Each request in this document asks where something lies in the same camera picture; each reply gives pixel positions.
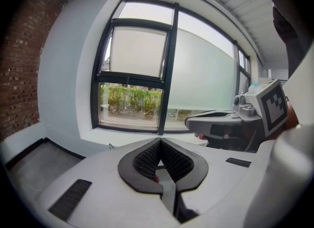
window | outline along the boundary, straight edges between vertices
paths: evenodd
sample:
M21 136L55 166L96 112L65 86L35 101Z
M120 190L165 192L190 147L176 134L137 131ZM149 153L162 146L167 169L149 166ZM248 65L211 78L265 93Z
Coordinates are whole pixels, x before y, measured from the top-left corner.
M122 0L95 58L93 128L187 132L190 115L229 109L235 92L247 91L251 73L233 42L177 3Z

window frame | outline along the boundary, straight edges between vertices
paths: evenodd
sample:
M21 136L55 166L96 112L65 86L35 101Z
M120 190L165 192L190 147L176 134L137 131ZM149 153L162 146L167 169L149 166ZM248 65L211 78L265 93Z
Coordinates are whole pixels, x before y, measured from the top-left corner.
M144 19L133 19L133 18L119 18L119 15L127 2L140 2L147 4L154 4L159 6L164 6L171 8L173 10L172 23L165 24L157 21L150 21ZM238 94L239 91L239 79L240 72L242 72L248 79L249 85L251 83L251 75L239 65L239 55L238 50L243 53L243 55L248 59L249 57L238 43L233 40L224 30L219 28L217 25L204 18L203 16L181 7L178 3L168 3L165 1L158 0L120 0L114 11L112 12L104 31L101 35L101 39L98 44L92 80L91 80L91 95L90 95L90 105L91 105L91 120L92 128L104 128L111 130L119 130L125 132L141 132L141 133L158 133L163 135L164 133L191 133L188 129L165 129L165 122L168 110L168 102L170 95L170 86L172 80L174 57L176 50L177 32L178 32L178 19L179 12L183 12L190 15L203 23L209 25L218 33L226 37L233 45L234 59L236 61L236 75L235 75L235 85L234 85L234 96ZM145 29L157 29L167 33L165 40L165 47L163 49L163 59L164 66L162 71L162 76L152 77L146 75L132 74L132 73L120 73L112 71L101 71L101 66L103 63L103 58L107 51L109 40L112 36L115 27L135 27L135 28L145 28ZM162 89L161 102L158 116L157 127L139 127L139 126L126 126L113 123L105 123L100 121L100 84L101 83L117 83L124 85L134 85L134 86L145 86L151 88Z

ceiling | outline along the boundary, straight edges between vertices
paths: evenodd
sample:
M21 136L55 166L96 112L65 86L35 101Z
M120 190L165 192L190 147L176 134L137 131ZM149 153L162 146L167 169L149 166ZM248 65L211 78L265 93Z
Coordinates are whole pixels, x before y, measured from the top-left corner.
M261 53L265 69L288 68L286 47L273 25L271 0L215 1L235 16L251 36Z

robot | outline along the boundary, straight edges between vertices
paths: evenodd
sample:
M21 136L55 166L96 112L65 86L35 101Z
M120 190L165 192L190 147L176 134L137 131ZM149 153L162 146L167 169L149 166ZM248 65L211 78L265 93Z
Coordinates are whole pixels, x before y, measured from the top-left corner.
M271 227L293 206L314 171L314 126L259 143L286 119L279 81L265 83L236 96L232 110L186 120L192 131L222 142L235 139L244 151L255 153L170 138L130 143L85 158L65 172L42 192L36 212L47 225L65 228ZM250 125L250 138L224 131L225 126ZM161 201L163 186L154 180L161 163L176 184L171 211Z

brick wall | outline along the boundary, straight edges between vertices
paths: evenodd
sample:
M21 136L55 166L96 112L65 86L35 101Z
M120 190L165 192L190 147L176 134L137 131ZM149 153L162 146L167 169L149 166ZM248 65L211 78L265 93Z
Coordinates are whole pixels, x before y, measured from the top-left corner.
M40 54L66 0L23 0L0 46L0 141L39 121Z

